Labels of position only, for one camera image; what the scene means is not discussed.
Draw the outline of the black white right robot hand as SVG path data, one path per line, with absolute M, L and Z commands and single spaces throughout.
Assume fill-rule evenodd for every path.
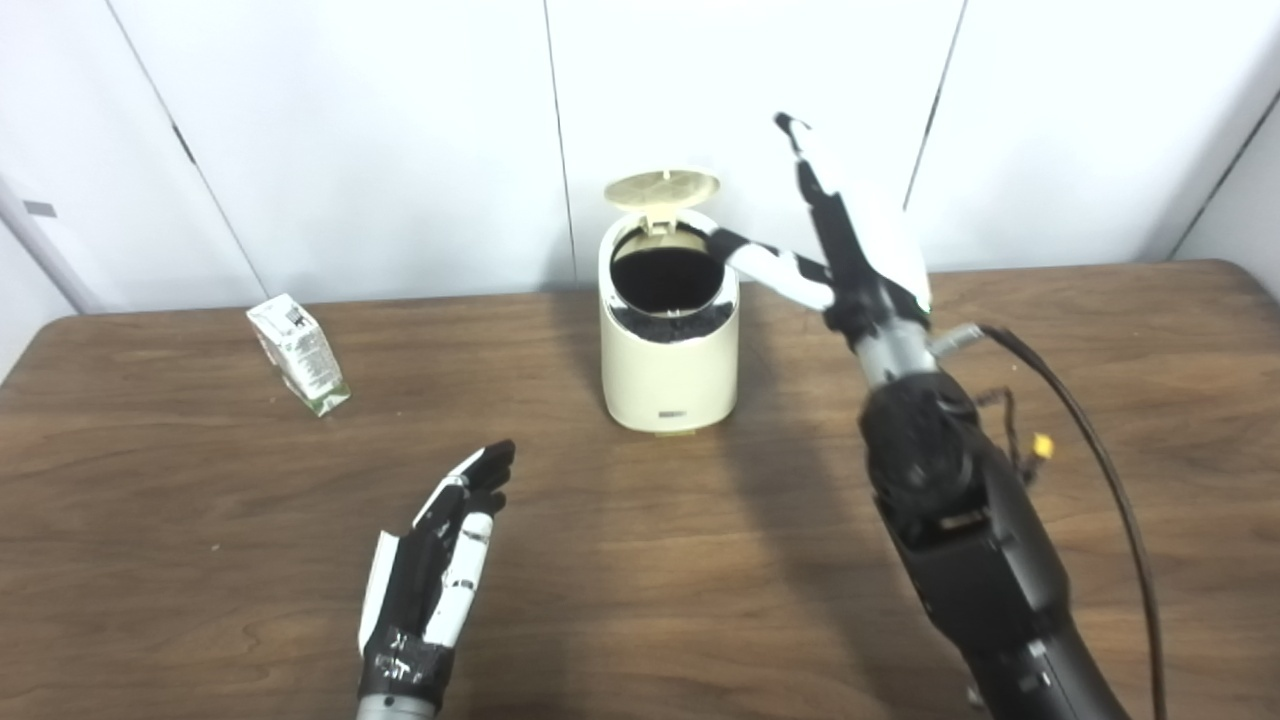
M 726 268 L 824 315 L 828 327 L 856 343 L 893 322 L 931 323 L 932 291 L 920 246 L 901 210 L 838 168 L 806 122 L 778 111 L 774 124 L 795 156 L 799 193 L 822 260 L 714 228 L 707 251 Z

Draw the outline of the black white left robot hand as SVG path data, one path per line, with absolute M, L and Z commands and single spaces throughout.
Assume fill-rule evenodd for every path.
M 381 532 L 357 634 L 358 719 L 436 719 L 480 587 L 516 445 L 481 447 L 439 482 L 402 536 Z

